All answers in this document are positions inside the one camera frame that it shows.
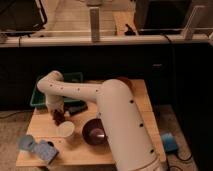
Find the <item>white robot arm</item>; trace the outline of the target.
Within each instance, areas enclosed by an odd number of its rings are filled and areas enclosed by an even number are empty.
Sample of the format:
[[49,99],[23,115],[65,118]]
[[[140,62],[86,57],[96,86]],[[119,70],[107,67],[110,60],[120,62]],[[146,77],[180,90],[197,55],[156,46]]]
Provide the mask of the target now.
[[62,109],[63,97],[97,104],[99,118],[118,171],[164,171],[131,89],[122,81],[68,83],[52,71],[37,83],[49,111]]

